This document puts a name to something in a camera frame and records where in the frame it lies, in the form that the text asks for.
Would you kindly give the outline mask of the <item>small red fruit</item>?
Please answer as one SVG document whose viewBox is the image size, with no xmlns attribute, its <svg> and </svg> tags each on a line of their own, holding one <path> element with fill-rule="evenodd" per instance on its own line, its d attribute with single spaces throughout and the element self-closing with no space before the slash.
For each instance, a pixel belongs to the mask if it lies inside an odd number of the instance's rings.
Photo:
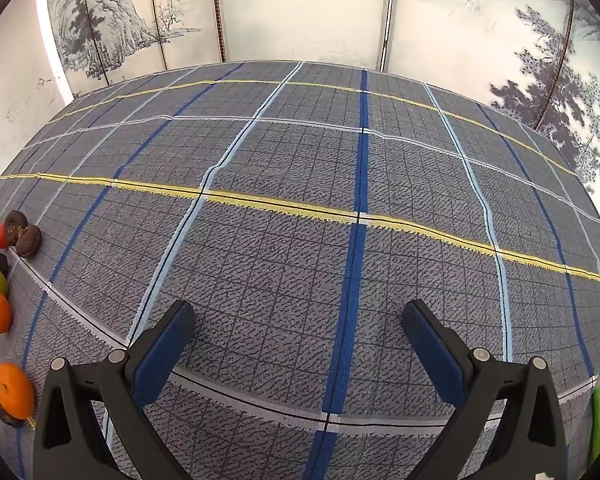
<svg viewBox="0 0 600 480">
<path fill-rule="evenodd" d="M 6 230 L 4 223 L 0 223 L 0 249 L 5 249 L 9 246 L 9 242 L 6 240 Z"/>
</svg>

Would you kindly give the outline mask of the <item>grey plaid tablecloth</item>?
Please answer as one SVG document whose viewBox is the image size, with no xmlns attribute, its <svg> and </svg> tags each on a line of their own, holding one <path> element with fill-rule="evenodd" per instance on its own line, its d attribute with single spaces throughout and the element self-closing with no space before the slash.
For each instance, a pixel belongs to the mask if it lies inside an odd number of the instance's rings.
<svg viewBox="0 0 600 480">
<path fill-rule="evenodd" d="M 600 214 L 544 134 L 413 79 L 309 62 L 167 70 L 0 122 L 0 364 L 126 350 L 170 303 L 195 331 L 145 412 L 196 479 L 403 479 L 452 414 L 402 332 L 424 300 L 469 347 L 545 359 L 568 474 L 600 374 Z M 35 423 L 0 421 L 33 472 Z"/>
</svg>

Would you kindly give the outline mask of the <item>painted folding screen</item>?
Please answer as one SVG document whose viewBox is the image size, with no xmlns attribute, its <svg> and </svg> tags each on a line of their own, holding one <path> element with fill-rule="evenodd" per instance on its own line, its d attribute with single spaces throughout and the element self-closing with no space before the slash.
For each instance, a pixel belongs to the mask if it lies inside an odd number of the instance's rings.
<svg viewBox="0 0 600 480">
<path fill-rule="evenodd" d="M 600 212 L 600 16 L 588 0 L 41 0 L 73 92 L 230 60 L 420 79 L 554 141 Z"/>
</svg>

